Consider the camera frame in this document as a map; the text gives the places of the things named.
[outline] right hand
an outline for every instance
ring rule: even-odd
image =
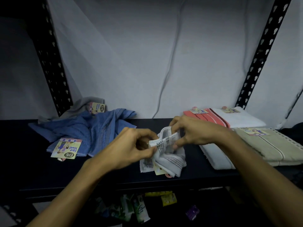
[[[223,142],[226,134],[231,133],[228,128],[221,125],[185,115],[175,116],[169,126],[172,127],[172,134],[181,128],[185,130],[184,137],[177,140],[173,145],[174,149],[190,143],[196,145],[220,144]]]

